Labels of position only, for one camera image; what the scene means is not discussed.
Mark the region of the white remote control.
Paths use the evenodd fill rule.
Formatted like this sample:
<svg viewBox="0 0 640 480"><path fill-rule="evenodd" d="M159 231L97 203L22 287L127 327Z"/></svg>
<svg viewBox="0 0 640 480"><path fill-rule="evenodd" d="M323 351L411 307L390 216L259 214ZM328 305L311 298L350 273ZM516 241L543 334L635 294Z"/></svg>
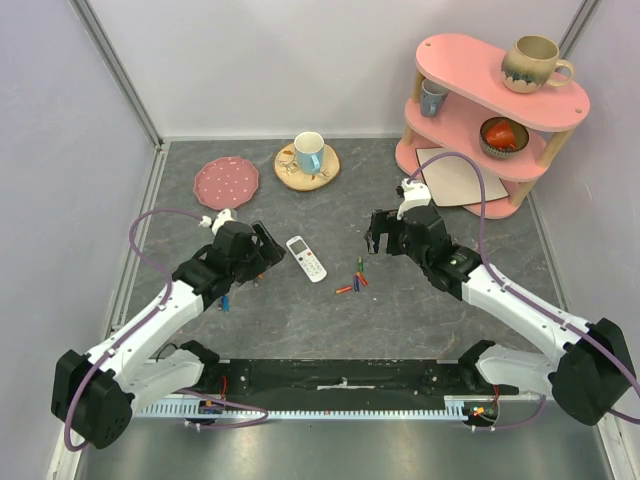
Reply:
<svg viewBox="0 0 640 480"><path fill-rule="evenodd" d="M326 269L301 236L290 238L286 246L312 283L318 283L326 278Z"/></svg>

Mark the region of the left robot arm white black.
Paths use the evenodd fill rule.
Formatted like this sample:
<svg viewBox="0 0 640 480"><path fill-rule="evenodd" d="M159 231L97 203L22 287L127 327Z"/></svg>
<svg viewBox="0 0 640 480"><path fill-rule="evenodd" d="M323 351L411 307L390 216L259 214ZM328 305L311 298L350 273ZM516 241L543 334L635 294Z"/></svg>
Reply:
<svg viewBox="0 0 640 480"><path fill-rule="evenodd" d="M150 356L235 284L252 281L286 254L260 222L216 222L213 240L168 277L161 292L123 328L84 354L69 350L55 367L51 411L68 450L77 434L97 449L114 443L132 417L169 394L219 382L217 355L189 341L154 364Z"/></svg>

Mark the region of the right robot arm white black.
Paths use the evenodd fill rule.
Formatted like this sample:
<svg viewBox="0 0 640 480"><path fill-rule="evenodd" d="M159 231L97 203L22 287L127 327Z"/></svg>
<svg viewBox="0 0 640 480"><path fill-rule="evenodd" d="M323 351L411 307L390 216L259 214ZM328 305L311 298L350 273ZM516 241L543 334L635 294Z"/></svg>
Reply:
<svg viewBox="0 0 640 480"><path fill-rule="evenodd" d="M457 371L465 391L481 393L491 384L515 387L550 397L573 419L593 426L628 390L638 390L624 334L615 323L588 322L511 282L479 253L454 243L435 207L373 211L365 233L370 252L378 253L382 236L387 254L410 258L433 287L491 314L536 346L532 354L492 341L477 343L471 360Z"/></svg>

